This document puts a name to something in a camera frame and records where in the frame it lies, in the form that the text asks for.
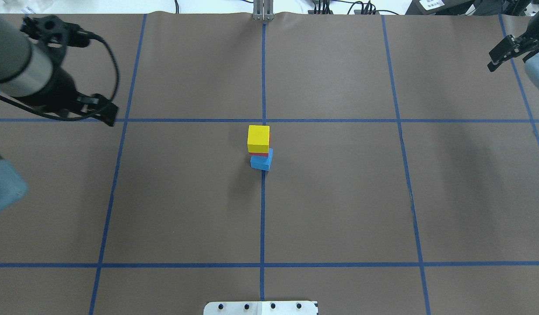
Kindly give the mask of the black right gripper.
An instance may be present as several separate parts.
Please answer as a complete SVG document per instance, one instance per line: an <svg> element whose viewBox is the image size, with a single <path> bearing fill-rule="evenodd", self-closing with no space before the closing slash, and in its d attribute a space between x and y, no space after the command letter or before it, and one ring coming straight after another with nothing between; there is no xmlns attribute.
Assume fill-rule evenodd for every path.
<svg viewBox="0 0 539 315"><path fill-rule="evenodd" d="M503 62L527 53L523 57L528 60L539 53L539 11L528 22L527 30L519 38L507 35L493 49L487 65L490 72L495 72Z"/></svg>

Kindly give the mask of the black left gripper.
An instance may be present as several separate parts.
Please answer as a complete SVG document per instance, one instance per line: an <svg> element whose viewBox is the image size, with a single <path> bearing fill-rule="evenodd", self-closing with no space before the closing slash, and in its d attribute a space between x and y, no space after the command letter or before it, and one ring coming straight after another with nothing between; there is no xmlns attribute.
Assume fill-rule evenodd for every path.
<svg viewBox="0 0 539 315"><path fill-rule="evenodd" d="M31 107L63 119L67 119L69 114L86 116L94 113L95 119L109 127L114 127L119 110L112 102L99 102L96 97L78 92L71 75L60 66L52 67L50 80L31 96Z"/></svg>

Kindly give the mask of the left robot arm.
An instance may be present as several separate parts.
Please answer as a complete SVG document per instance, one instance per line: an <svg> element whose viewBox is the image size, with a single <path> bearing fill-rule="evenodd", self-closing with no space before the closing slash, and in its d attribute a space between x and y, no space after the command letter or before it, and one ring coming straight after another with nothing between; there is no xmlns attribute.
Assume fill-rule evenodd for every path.
<svg viewBox="0 0 539 315"><path fill-rule="evenodd" d="M62 68L68 47L85 48L95 40L106 48L114 66L110 97L77 91L72 76ZM113 127L114 104L121 74L113 50L99 35L55 15L23 17L14 28L0 14L0 101L40 118L60 122L95 119Z"/></svg>

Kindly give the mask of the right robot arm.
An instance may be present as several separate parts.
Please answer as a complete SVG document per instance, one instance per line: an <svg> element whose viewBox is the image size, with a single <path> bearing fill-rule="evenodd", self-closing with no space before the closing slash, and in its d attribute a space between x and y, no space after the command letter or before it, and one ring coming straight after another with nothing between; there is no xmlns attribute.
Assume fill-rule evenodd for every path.
<svg viewBox="0 0 539 315"><path fill-rule="evenodd" d="M525 72L539 90L539 11L531 17L523 34L506 35L489 51L491 61L487 65L488 69L494 72L504 62L523 54Z"/></svg>

